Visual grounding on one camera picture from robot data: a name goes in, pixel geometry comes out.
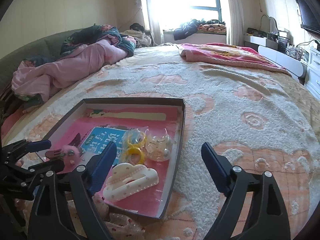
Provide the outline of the green padded headboard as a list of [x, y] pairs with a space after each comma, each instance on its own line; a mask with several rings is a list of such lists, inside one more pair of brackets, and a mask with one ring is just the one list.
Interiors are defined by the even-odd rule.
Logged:
[[41, 38], [39, 40], [30, 42], [29, 44], [26, 44], [1, 58], [1, 92], [11, 82], [13, 73], [17, 70], [18, 66], [24, 59], [29, 59], [36, 56], [42, 56], [50, 60], [58, 59], [60, 57], [61, 46], [64, 40], [77, 31], [81, 31], [81, 29], [64, 31]]

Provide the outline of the window with teal frame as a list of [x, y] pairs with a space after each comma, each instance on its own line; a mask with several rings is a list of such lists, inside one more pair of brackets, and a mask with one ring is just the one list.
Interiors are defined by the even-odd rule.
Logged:
[[193, 19], [222, 20], [220, 0], [155, 0], [162, 30], [178, 28]]

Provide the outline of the polka dot bow scrunchie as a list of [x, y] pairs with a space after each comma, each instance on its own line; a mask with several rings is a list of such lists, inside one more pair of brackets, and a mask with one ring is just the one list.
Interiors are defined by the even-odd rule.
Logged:
[[109, 206], [99, 194], [95, 194], [92, 200], [99, 217], [103, 220], [114, 239], [145, 239], [145, 229], [138, 222], [126, 215], [110, 212]]

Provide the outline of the pearl hair ties bag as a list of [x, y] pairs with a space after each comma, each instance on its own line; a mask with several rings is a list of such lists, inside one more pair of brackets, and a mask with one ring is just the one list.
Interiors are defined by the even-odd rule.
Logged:
[[146, 157], [152, 161], [167, 161], [171, 158], [174, 141], [166, 128], [148, 132], [145, 142]]

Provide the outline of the pink quilt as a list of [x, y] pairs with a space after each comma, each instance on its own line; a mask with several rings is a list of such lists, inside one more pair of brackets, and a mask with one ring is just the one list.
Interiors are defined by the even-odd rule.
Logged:
[[128, 55], [127, 51], [104, 39], [89, 46], [81, 46], [63, 59], [38, 67], [21, 62], [13, 74], [11, 88], [14, 94], [24, 101], [40, 96], [41, 100], [46, 102], [59, 90]]

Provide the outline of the pink pompom hair clip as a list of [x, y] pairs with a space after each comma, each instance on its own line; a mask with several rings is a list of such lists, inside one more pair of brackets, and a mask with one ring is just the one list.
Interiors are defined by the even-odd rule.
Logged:
[[76, 146], [65, 145], [61, 148], [65, 166], [74, 166], [80, 161], [82, 151]]

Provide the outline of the black wall television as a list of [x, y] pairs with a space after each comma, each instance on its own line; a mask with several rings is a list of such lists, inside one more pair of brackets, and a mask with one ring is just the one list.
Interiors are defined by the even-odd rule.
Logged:
[[296, 0], [299, 7], [301, 28], [319, 35], [319, 23], [305, 0]]

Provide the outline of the white right curtain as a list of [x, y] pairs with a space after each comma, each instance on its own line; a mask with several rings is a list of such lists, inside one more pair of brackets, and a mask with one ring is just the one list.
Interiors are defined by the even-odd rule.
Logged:
[[241, 0], [220, 0], [222, 19], [226, 24], [227, 43], [235, 46], [244, 44], [244, 11]]

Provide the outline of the cream cloud hair claw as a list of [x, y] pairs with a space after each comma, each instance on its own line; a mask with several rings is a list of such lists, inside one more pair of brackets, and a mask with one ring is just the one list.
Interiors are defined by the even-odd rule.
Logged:
[[121, 163], [112, 168], [103, 189], [103, 197], [109, 202], [118, 202], [158, 183], [158, 173], [153, 168], [143, 164]]

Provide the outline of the maroon hair clip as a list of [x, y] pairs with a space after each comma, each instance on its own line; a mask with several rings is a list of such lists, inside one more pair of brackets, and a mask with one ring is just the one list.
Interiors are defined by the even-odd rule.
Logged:
[[69, 143], [69, 146], [78, 147], [81, 141], [80, 133], [77, 133], [74, 139]]

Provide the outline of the white low desk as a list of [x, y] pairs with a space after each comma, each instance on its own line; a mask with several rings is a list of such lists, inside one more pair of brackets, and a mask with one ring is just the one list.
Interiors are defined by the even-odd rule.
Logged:
[[306, 65], [302, 64], [297, 59], [290, 57], [289, 55], [277, 51], [277, 42], [269, 40], [265, 37], [257, 37], [245, 34], [244, 45], [246, 47], [253, 48], [260, 55], [263, 55], [267, 59], [271, 60], [277, 66], [284, 67], [289, 71], [294, 79], [300, 80], [300, 82], [304, 81], [306, 76]]

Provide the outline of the yellow bangles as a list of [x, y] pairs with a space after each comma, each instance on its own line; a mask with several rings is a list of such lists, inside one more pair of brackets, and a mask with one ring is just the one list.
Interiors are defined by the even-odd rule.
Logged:
[[136, 164], [145, 162], [146, 133], [139, 129], [126, 131], [122, 137], [121, 161]]

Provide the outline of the white left curtain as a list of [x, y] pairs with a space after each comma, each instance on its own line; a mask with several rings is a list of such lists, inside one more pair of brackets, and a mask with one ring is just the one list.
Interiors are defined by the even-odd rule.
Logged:
[[149, 24], [149, 31], [155, 45], [163, 43], [163, 30], [157, 18], [155, 0], [141, 0], [144, 23]]

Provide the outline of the pink folded blanket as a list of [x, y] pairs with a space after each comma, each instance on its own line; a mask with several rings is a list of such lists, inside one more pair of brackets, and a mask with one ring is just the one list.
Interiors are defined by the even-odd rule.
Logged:
[[224, 43], [189, 44], [179, 46], [179, 54], [187, 62], [205, 62], [231, 67], [263, 69], [288, 74], [284, 67], [278, 67], [249, 47]]

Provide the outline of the white curtain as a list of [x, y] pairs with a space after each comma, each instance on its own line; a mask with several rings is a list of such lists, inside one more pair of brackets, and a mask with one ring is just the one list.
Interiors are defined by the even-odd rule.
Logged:
[[244, 11], [241, 0], [220, 0], [222, 19], [226, 24], [227, 43], [235, 46], [244, 44]]
[[149, 31], [155, 45], [163, 43], [163, 30], [157, 18], [155, 0], [141, 0], [144, 23], [149, 24]]

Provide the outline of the white drawer cabinet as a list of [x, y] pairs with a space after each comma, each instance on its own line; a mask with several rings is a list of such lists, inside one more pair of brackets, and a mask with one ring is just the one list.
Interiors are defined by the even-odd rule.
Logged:
[[304, 86], [320, 100], [320, 55], [319, 51], [313, 47], [310, 48]]

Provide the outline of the cream peach bedspread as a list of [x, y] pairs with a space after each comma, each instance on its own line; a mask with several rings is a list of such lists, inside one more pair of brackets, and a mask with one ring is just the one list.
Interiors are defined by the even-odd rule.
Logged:
[[289, 215], [291, 236], [319, 202], [319, 101], [287, 74], [188, 63], [176, 46], [137, 49], [134, 56], [58, 92], [22, 116], [3, 138], [39, 140], [80, 100], [104, 97], [182, 98], [183, 146], [174, 191], [160, 221], [135, 218], [139, 239], [203, 239], [220, 211], [201, 146], [247, 172], [271, 171]]

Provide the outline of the dark clothes on sill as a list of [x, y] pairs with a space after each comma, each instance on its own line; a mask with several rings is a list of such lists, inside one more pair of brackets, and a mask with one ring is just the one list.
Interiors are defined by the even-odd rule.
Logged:
[[174, 40], [183, 40], [198, 31], [198, 27], [201, 25], [201, 21], [193, 19], [189, 22], [183, 23], [179, 28], [173, 31]]

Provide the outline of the dark floral duvet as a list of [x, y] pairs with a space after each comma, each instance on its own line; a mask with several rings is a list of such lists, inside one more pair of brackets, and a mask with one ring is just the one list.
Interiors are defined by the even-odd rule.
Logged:
[[60, 56], [68, 56], [74, 50], [92, 45], [100, 40], [108, 39], [112, 45], [133, 56], [136, 48], [136, 41], [128, 35], [121, 34], [116, 27], [111, 25], [96, 25], [82, 29], [68, 36], [62, 43]]

